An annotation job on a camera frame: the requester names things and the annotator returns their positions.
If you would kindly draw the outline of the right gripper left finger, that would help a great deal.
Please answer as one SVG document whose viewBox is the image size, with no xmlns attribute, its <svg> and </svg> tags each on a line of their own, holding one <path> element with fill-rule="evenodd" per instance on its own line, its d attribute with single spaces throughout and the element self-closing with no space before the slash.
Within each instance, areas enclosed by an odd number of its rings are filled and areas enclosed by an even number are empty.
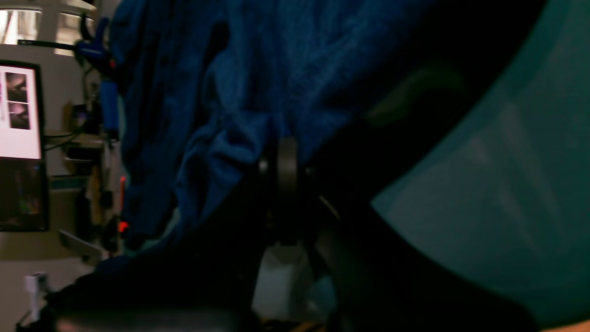
<svg viewBox="0 0 590 332">
<path fill-rule="evenodd" d="M 61 308 L 46 332 L 265 332 L 251 305 L 265 249 L 297 244 L 298 145 L 273 143 L 203 223 Z"/>
</svg>

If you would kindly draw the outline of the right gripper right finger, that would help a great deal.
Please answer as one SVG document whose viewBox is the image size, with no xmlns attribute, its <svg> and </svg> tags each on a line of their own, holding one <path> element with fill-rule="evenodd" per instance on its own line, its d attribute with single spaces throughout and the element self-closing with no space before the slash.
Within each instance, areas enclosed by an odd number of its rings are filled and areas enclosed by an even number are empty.
<svg viewBox="0 0 590 332">
<path fill-rule="evenodd" d="M 537 332 L 523 305 L 413 248 L 347 183 L 304 172 L 315 248 L 336 296 L 329 332 Z"/>
</svg>

